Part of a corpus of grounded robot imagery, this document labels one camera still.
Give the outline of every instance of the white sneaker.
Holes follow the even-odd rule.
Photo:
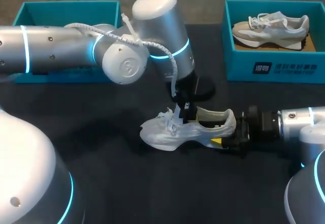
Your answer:
[[[230,136],[236,128],[236,119],[232,110],[225,112],[208,111],[197,107],[197,117],[201,121],[225,121],[224,125],[208,128],[197,121],[183,124],[179,118],[180,108],[175,113],[168,108],[166,113],[160,112],[158,117],[141,125],[140,137],[148,145],[161,150],[173,151],[187,141],[198,141],[204,146],[222,148],[211,139]]]
[[[301,42],[309,30],[309,18],[291,18],[281,12],[262,13],[233,27],[233,36],[239,42],[258,47],[264,43],[274,43],[287,49],[302,49]]]

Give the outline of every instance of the shoe box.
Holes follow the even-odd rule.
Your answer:
[[[120,3],[116,1],[25,2],[13,26],[65,26],[80,22],[88,25],[107,23],[121,26]],[[73,68],[49,73],[26,73],[15,77],[15,83],[110,83],[103,70]]]
[[[264,44],[244,47],[232,27],[260,13],[309,17],[309,34],[299,51]],[[222,19],[222,45],[229,81],[325,83],[325,7],[322,2],[227,0]]]

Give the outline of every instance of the cardboard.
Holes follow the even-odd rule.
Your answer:
[[[234,43],[235,43],[235,48],[237,50],[296,51],[296,50],[290,50],[290,49],[285,49],[285,48],[279,47],[278,45],[273,44],[273,43],[266,43],[266,44],[263,44],[257,48],[252,48],[252,47],[245,46],[244,44],[240,43],[235,38],[234,38]],[[304,44],[304,47],[301,51],[316,52],[316,49],[315,49],[315,46],[314,46],[314,43],[312,41],[310,34],[308,34],[308,36],[306,37],[306,42],[303,41],[303,44]]]

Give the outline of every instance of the cable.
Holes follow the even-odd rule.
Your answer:
[[[105,31],[103,31],[101,29],[98,29],[96,27],[93,27],[93,26],[90,26],[87,24],[83,24],[83,23],[71,23],[64,27],[84,28],[84,29],[93,31],[93,32],[101,34],[101,35],[108,36],[110,38],[116,39],[118,41],[130,44],[130,45],[135,45],[135,46],[144,45],[147,47],[155,47],[155,48],[163,51],[168,56],[169,60],[172,63],[172,66],[173,66],[173,78],[172,78],[172,84],[171,84],[171,92],[172,92],[172,97],[176,96],[176,80],[177,80],[177,74],[178,74],[177,64],[176,64],[176,60],[174,59],[172,53],[165,46],[155,43],[155,42],[150,42],[150,41],[142,41],[141,43],[139,43],[139,42],[136,42],[133,40],[128,40],[128,39],[122,38],[122,37],[114,35],[114,34],[106,33]]]

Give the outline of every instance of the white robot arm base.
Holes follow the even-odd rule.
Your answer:
[[[0,224],[82,224],[78,187],[51,141],[0,111]]]

